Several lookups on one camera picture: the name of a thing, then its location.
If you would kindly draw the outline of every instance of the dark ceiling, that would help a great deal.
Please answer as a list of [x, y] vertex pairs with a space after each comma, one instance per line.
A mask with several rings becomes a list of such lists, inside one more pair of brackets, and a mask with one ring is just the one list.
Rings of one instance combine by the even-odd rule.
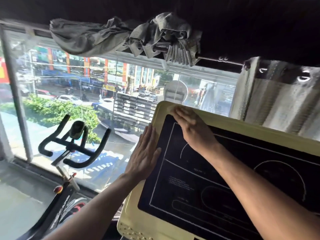
[[201, 56], [242, 62], [262, 56], [318, 66], [320, 0], [0, 0], [0, 19], [145, 22], [174, 12], [202, 30]]

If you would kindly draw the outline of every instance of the yellow console frame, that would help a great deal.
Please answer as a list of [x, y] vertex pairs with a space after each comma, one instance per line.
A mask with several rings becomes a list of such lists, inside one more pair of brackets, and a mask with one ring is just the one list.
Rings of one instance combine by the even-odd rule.
[[[157, 140], [166, 115], [169, 114], [170, 108], [174, 105], [174, 103], [168, 101], [162, 101], [157, 105], [152, 119], [152, 125], [157, 131]], [[198, 109], [194, 109], [194, 111], [208, 125], [320, 156], [320, 142], [318, 141], [262, 126], [248, 124], [244, 121], [231, 119]], [[122, 236], [135, 240], [193, 240], [194, 238], [204, 240], [186, 230], [139, 210], [138, 202], [143, 186], [144, 181], [141, 181], [125, 200], [117, 225], [118, 231]]]

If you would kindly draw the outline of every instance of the bike handlebar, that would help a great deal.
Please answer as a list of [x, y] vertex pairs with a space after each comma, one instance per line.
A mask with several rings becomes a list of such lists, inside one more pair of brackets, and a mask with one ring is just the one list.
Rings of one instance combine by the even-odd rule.
[[68, 151], [79, 151], [87, 156], [89, 156], [90, 158], [87, 161], [84, 162], [74, 162], [70, 159], [64, 159], [63, 162], [66, 165], [69, 165], [70, 167], [73, 168], [84, 168], [89, 166], [91, 163], [94, 162], [94, 160], [96, 160], [96, 158], [100, 155], [100, 153], [102, 152], [102, 150], [104, 149], [106, 142], [110, 136], [111, 133], [111, 129], [107, 129], [105, 134], [103, 135], [103, 138], [100, 142], [99, 147], [96, 149], [96, 151], [91, 151], [85, 148], [85, 144], [86, 144], [86, 140], [87, 140], [87, 135], [88, 135], [88, 129], [86, 128], [86, 126], [84, 127], [84, 133], [83, 133], [83, 137], [82, 137], [82, 141], [81, 141], [81, 145], [77, 145], [75, 143], [73, 143], [73, 140], [70, 141], [66, 141], [66, 139], [68, 138], [68, 133], [65, 134], [61, 139], [57, 138], [57, 136], [62, 132], [64, 126], [66, 125], [66, 123], [68, 122], [68, 120], [70, 119], [70, 115], [66, 114], [65, 117], [62, 119], [62, 121], [60, 122], [58, 128], [56, 129], [56, 131], [54, 131], [54, 133], [52, 133], [50, 136], [48, 136], [47, 138], [45, 138], [38, 146], [38, 151], [47, 156], [47, 157], [51, 157], [53, 155], [53, 152], [48, 151], [45, 149], [45, 146], [53, 141], [56, 142], [60, 145], [64, 145], [66, 146], [66, 150]]

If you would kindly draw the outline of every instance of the floor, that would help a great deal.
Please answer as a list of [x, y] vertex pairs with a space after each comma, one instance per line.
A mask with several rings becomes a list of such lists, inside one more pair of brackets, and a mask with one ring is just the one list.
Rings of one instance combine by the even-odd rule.
[[16, 165], [0, 161], [0, 240], [29, 230], [54, 197], [56, 185]]

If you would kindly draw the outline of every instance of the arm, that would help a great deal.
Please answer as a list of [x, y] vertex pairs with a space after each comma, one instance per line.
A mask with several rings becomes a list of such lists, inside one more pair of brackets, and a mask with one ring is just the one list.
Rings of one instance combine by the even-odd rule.
[[149, 125], [140, 136], [125, 173], [44, 240], [101, 240], [128, 194], [150, 175], [160, 152], [160, 148], [156, 149], [156, 130]]
[[184, 139], [226, 181], [265, 240], [320, 239], [320, 219], [228, 152], [192, 109], [176, 106], [172, 114]]

